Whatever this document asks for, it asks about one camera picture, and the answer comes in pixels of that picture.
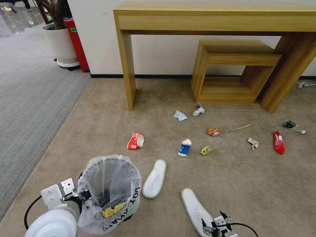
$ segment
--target black baseboard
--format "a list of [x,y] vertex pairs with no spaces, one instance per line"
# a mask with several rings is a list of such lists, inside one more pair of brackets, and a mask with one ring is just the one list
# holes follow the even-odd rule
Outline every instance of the black baseboard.
[[[240,77],[240,75],[207,75],[209,77]],[[123,78],[123,74],[91,74],[91,78]],[[154,75],[154,74],[135,74],[135,78],[148,79],[191,79],[192,75]],[[299,80],[316,80],[316,76],[301,76]]]

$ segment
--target wooden console table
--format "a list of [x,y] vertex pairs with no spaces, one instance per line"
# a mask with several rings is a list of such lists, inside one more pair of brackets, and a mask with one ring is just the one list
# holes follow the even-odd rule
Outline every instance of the wooden console table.
[[131,35],[281,36],[274,51],[282,57],[259,95],[269,113],[316,56],[313,4],[126,2],[113,12],[130,111],[136,91]]

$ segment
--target white plastic bag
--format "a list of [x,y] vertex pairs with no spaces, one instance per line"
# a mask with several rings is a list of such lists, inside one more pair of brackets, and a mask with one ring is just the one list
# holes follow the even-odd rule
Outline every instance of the white plastic bag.
[[78,180],[78,192],[84,189],[90,191],[91,200],[83,204],[78,226],[102,235],[136,212],[142,178],[129,157],[100,156],[88,162]]

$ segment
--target potted plant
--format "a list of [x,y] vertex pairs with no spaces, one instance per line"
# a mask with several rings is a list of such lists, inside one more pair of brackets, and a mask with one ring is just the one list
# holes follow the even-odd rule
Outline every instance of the potted plant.
[[44,35],[50,44],[57,63],[61,67],[79,65],[68,30],[64,24],[64,17],[71,12],[67,0],[37,0],[37,3],[48,11],[53,23],[44,26]]

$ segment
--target white slipper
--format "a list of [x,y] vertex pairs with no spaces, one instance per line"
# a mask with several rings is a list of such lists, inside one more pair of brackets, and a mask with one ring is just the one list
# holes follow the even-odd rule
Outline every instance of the white slipper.
[[202,206],[192,189],[183,189],[181,191],[181,197],[196,231],[200,234],[200,236],[209,237],[203,232],[202,219],[207,225],[211,225],[213,217]]
[[164,160],[158,159],[155,161],[154,167],[143,186],[143,195],[146,198],[155,198],[160,193],[164,184],[166,168],[167,164]]

